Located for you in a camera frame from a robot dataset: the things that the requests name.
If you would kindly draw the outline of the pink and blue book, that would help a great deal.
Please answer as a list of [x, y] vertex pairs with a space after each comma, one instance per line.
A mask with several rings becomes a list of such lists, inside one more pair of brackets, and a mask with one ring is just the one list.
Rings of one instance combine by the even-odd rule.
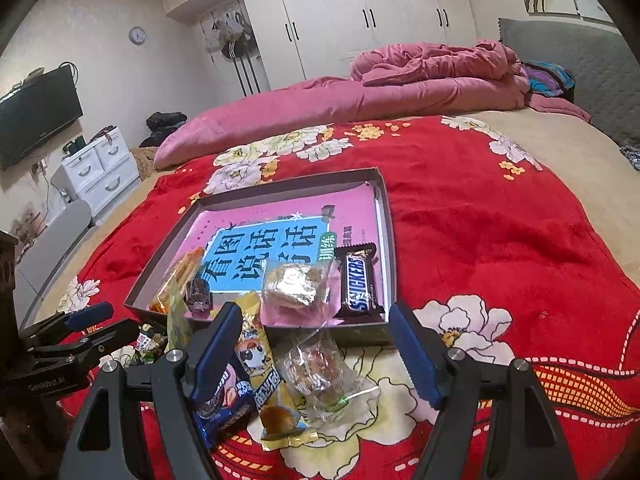
[[[348, 190], [273, 202], [200, 211], [172, 261], [203, 247], [196, 274], [218, 307], [224, 300], [262, 290], [262, 266], [268, 261], [317, 262], [334, 259], [341, 246], [374, 243], [373, 263], [378, 303], [387, 320], [387, 244], [380, 239], [380, 201], [366, 182]], [[337, 275], [337, 307], [341, 302], [341, 273]]]

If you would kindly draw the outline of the white wardrobe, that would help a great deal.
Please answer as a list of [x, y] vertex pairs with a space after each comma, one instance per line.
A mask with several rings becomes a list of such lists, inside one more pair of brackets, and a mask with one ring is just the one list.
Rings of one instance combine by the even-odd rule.
[[211, 23], [228, 1], [244, 6], [270, 88], [346, 77], [356, 56], [389, 44], [471, 47], [470, 0], [162, 0], [168, 18]]

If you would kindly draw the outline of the yellow cartoon snack packet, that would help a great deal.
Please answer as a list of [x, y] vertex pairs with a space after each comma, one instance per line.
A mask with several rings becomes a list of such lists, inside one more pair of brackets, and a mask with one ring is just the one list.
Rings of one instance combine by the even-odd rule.
[[242, 314], [235, 354], [250, 378], [262, 425], [262, 447], [272, 451], [314, 442], [318, 439], [318, 434], [304, 421], [277, 368], [260, 319], [262, 303], [258, 293], [248, 292], [234, 302], [240, 307]]

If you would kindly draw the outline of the grey shallow box tray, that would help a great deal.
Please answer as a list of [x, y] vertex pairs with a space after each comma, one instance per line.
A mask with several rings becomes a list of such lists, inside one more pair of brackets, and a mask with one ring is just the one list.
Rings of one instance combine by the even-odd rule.
[[397, 298], [390, 204], [375, 168], [329, 172], [238, 188], [197, 200], [169, 231], [125, 299], [126, 307], [165, 322], [151, 304], [180, 257], [200, 252], [198, 267], [215, 306], [262, 287], [267, 261], [315, 263], [340, 246], [375, 244], [376, 301]]

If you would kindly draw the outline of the dark clothes pile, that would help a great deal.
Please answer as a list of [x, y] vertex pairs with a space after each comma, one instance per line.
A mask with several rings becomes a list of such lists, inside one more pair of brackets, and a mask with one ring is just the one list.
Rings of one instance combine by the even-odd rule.
[[146, 118], [146, 126], [150, 134], [140, 143], [140, 148], [158, 148], [171, 135], [182, 127], [188, 116], [181, 112], [155, 112]]

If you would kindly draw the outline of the colourful folded clothes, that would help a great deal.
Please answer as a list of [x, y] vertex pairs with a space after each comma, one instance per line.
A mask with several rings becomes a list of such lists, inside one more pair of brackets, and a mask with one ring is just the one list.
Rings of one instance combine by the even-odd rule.
[[524, 63], [530, 90], [547, 98], [570, 100], [575, 90], [575, 78], [563, 66], [549, 62], [526, 61]]

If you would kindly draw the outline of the pink folded duvet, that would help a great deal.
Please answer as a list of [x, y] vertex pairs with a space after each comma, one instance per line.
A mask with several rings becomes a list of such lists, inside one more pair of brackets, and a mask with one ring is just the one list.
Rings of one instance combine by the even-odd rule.
[[500, 42], [390, 44], [358, 55], [347, 78], [322, 76], [206, 110], [160, 144], [154, 167], [311, 126], [526, 106], [590, 118], [566, 99], [534, 93], [524, 64]]

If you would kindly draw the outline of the Snickers bar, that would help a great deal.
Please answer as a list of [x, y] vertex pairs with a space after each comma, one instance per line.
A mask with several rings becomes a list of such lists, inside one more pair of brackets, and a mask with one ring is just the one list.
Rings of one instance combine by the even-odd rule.
[[380, 322], [383, 318], [384, 309], [376, 296], [375, 254], [374, 243], [334, 249], [334, 258], [341, 273], [341, 302], [336, 317], [345, 323]]

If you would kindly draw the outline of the grey padded headboard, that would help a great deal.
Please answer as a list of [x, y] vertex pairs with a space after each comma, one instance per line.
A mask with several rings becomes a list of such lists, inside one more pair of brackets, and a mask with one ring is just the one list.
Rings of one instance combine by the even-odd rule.
[[639, 145], [639, 62], [623, 36], [587, 25], [499, 18], [503, 44], [523, 61], [563, 66], [574, 103], [617, 144]]

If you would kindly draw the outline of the red floral blanket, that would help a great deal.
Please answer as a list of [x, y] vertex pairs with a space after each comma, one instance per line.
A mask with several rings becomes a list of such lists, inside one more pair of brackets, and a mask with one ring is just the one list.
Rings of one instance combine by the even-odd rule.
[[577, 473], [597, 479], [639, 432], [639, 175], [582, 120], [533, 110], [318, 125], [182, 154], [91, 237], [42, 310], [116, 318], [201, 198], [375, 168], [397, 290], [420, 322], [485, 362], [533, 363]]

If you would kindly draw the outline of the white drawer cabinet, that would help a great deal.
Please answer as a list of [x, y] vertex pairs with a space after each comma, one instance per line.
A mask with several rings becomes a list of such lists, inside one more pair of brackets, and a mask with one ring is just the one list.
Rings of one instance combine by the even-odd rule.
[[109, 126], [77, 153], [65, 157], [52, 184], [66, 202], [83, 200], [102, 222], [140, 183], [134, 155], [119, 128]]

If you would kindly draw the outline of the blue Oreo packet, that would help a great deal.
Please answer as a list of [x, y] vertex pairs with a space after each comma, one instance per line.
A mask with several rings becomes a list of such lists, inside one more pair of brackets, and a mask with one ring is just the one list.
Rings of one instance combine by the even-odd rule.
[[220, 378], [214, 396], [200, 404], [194, 413], [196, 428], [211, 450], [218, 434], [234, 426], [247, 414], [256, 410], [250, 376], [237, 356], [232, 356]]

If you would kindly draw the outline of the black green-pea snack packet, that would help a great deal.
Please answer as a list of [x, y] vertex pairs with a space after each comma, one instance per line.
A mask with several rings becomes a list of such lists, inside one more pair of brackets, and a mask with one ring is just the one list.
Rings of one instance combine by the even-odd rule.
[[126, 367], [155, 363], [165, 352], [168, 343], [167, 335], [152, 324], [140, 326], [136, 342], [122, 350], [122, 358]]

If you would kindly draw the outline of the orange-edged cracker packet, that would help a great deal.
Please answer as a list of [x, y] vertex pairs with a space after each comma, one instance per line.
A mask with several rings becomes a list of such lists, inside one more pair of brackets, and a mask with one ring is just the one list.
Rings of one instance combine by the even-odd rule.
[[168, 312], [171, 285], [175, 285], [181, 295], [184, 294], [186, 284], [193, 280], [198, 270], [200, 270], [204, 252], [203, 247], [191, 249], [180, 256], [169, 267], [160, 282], [160, 289], [154, 295], [149, 305], [151, 312], [163, 314]]

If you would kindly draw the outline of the clear-wrapped brown pastry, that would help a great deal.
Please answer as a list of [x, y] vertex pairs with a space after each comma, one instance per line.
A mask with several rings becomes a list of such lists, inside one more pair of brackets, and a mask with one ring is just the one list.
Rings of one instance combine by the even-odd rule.
[[337, 314], [334, 259], [268, 260], [262, 270], [260, 319], [265, 326], [317, 328]]

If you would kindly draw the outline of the clear-wrapped red snack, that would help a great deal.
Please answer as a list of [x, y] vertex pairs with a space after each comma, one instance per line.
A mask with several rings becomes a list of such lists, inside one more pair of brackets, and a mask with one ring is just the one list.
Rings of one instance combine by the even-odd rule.
[[312, 426], [363, 415], [380, 396], [375, 382], [347, 365], [327, 328], [299, 330], [277, 345], [274, 358]]

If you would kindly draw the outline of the black wall television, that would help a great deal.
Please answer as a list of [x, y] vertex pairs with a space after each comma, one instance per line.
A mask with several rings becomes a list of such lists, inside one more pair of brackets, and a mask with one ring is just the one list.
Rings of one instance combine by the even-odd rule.
[[69, 65], [42, 74], [1, 99], [1, 169], [12, 167], [84, 114]]

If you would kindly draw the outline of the round wall clock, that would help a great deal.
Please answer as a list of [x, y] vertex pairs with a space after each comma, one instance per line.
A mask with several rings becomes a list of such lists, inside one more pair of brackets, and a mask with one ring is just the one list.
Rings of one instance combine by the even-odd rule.
[[146, 40], [146, 32], [141, 26], [134, 26], [128, 32], [128, 38], [135, 46], [142, 46]]

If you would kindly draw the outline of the green and yellow snack packet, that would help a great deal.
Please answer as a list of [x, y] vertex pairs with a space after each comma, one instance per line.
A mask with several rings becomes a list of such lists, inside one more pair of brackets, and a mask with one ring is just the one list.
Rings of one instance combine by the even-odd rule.
[[192, 338], [192, 328], [186, 318], [186, 303], [177, 282], [172, 278], [167, 283], [167, 347], [171, 350], [184, 350]]

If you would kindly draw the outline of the hanging bags and hats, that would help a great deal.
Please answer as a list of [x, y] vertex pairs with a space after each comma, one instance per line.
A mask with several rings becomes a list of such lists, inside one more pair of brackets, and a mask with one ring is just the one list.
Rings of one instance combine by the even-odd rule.
[[214, 18], [213, 30], [216, 30], [217, 46], [225, 58], [230, 61], [249, 56], [257, 50], [253, 27], [241, 10], [226, 11]]

